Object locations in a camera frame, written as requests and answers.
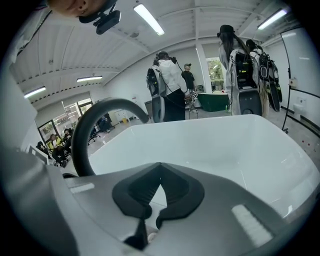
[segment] office chair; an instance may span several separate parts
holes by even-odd
[[[94,127],[90,133],[90,137],[89,137],[89,141],[88,141],[88,145],[90,143],[90,141],[96,142],[95,138],[101,138],[100,135],[98,135],[98,131],[96,130],[96,128]]]

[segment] cap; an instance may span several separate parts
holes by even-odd
[[[234,28],[230,25],[222,25],[220,27],[220,32],[216,35],[218,38],[220,37],[221,33],[234,33]]]

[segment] floor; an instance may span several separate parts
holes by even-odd
[[[217,111],[217,112],[206,112],[203,109],[198,109],[198,118],[212,118],[212,117],[224,117],[229,116],[230,113],[226,111]],[[273,109],[269,110],[268,120],[275,124],[280,129],[283,126],[284,120],[286,116],[286,111],[282,109],[280,112],[275,112]],[[189,113],[189,111],[185,112],[185,119],[196,119],[197,114],[195,112]],[[142,122],[140,120],[131,120],[128,123],[119,123],[115,126],[115,129],[112,129],[110,133],[100,133],[101,137],[98,137],[95,142],[91,142],[88,146],[88,155],[91,156],[94,152],[100,149],[103,145],[105,145],[108,141],[119,135],[125,129],[130,126],[141,125]],[[295,140],[300,147],[302,147],[305,152],[312,159],[314,164],[317,166],[318,170],[320,170],[320,139],[314,135],[307,128],[303,127],[299,123],[293,121],[290,118],[287,118],[285,127],[288,128],[288,135]],[[67,172],[75,172],[74,165],[72,163],[72,159],[65,167],[65,171]]]

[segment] green table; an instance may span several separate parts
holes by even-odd
[[[204,111],[216,112],[226,110],[229,105],[227,93],[202,93],[198,92],[198,99]]]

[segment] window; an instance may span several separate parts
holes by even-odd
[[[79,106],[80,106],[80,105],[85,105],[86,103],[92,103],[91,98],[87,98],[87,99],[78,101],[78,105],[79,105]]]
[[[61,138],[64,137],[65,129],[72,128],[72,122],[66,113],[54,118],[53,123]]]
[[[87,98],[77,102],[78,107],[80,108],[81,115],[88,111],[93,105],[91,98]]]
[[[218,57],[207,58],[206,61],[208,63],[212,91],[221,91],[224,88],[225,68]]]
[[[88,105],[82,106],[82,107],[80,108],[82,114],[86,113],[87,110],[90,109],[91,107],[92,107],[92,104],[88,104]]]
[[[39,132],[40,132],[41,137],[43,138],[43,140],[45,142],[50,140],[50,135],[51,134],[56,134],[56,131],[55,131],[54,126],[53,126],[51,121],[46,123],[46,124],[44,124],[43,126],[41,126],[39,128]]]
[[[79,117],[81,117],[81,111],[77,105],[77,103],[66,106],[64,108],[65,113],[67,115],[67,118],[69,120],[69,125],[68,125],[68,129],[75,129],[77,123],[78,123],[78,119]]]

